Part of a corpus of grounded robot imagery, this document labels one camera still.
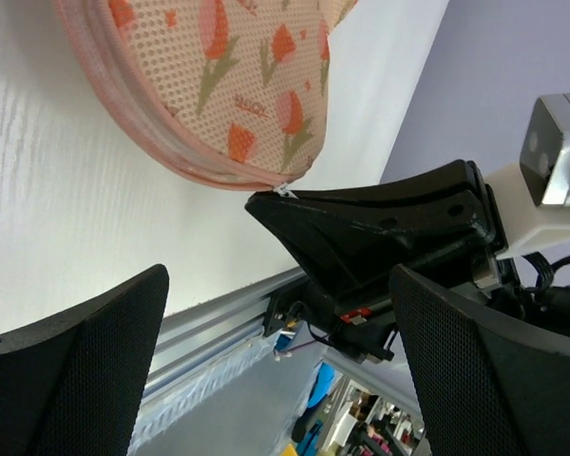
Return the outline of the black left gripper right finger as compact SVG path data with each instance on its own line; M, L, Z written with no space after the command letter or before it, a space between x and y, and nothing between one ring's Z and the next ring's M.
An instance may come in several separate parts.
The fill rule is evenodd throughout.
M404 266L389 289L434 455L570 455L570 337Z

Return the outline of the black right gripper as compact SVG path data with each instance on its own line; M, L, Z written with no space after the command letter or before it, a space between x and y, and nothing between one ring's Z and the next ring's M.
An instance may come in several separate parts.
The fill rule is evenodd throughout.
M507 245L492 189L473 161L457 160L424 174L368 187L297 190L290 197L258 192L246 211L286 248L335 304L375 303L389 292L390 271L403 265L446 287L469 281L473 261ZM470 283L454 292L501 314L570 337L570 285L556 275L570 255L554 262L524 255L536 272L521 284L515 262L499 265L502 282L483 294ZM313 338L362 362L394 357L398 332L391 298L357 307Z

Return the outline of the tulip print mesh laundry bag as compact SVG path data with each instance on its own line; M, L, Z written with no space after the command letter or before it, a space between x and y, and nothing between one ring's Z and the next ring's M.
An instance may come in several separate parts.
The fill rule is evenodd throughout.
M327 129L329 37L351 1L58 1L95 95L170 171L263 191L302 178Z

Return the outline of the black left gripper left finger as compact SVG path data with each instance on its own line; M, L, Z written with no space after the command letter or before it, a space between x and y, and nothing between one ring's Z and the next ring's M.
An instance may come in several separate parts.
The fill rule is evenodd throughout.
M0 334L0 455L125 455L168 290L157 264Z

